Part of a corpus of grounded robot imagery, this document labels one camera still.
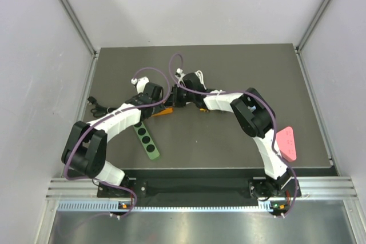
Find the orange power strip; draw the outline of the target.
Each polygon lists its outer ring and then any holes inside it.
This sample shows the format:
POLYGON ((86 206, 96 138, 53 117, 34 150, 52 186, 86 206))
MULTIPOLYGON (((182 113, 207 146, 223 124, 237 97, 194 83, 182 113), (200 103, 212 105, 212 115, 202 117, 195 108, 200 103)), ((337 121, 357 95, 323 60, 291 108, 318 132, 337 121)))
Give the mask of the orange power strip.
POLYGON ((166 109, 164 109, 164 110, 162 110, 158 113, 152 114, 152 117, 167 115, 167 114, 171 114, 172 112, 173 112, 173 108, 172 107, 167 107, 166 109))

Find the green power strip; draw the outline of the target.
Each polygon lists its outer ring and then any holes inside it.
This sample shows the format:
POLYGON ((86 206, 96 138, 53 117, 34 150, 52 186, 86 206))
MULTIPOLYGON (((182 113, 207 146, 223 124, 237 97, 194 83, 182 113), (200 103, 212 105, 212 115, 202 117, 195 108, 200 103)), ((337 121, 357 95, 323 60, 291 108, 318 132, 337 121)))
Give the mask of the green power strip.
POLYGON ((148 158, 152 161, 158 159, 160 157, 160 152, 145 124, 143 122, 137 123, 136 125, 134 125, 134 130, 148 158))

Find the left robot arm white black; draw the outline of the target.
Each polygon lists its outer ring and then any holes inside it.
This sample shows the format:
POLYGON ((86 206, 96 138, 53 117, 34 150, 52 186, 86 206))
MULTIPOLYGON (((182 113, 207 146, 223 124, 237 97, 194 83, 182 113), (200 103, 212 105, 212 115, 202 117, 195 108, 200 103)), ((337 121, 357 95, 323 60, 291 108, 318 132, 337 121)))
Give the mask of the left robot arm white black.
POLYGON ((106 160, 110 140, 128 127, 132 127, 164 109, 164 88, 152 82, 128 99, 119 108, 91 122, 76 122, 71 128, 62 153, 64 175, 71 168, 82 177, 96 179, 110 185, 117 196, 128 193, 130 183, 125 173, 106 160))

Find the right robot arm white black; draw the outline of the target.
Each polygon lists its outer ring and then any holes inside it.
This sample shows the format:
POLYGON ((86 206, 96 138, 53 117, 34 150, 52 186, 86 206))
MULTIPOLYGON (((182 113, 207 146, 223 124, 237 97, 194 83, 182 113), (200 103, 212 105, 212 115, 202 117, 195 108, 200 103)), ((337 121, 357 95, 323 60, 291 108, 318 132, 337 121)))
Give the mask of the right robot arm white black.
POLYGON ((172 88, 172 106, 189 103, 207 111, 223 111, 235 115, 241 129, 253 138, 264 163, 266 179, 253 184, 252 194, 260 201, 279 196, 288 188, 290 168, 281 156, 277 144, 277 126, 273 110, 254 88, 244 93, 228 93, 208 89, 202 71, 185 74, 177 69, 177 82, 172 88))

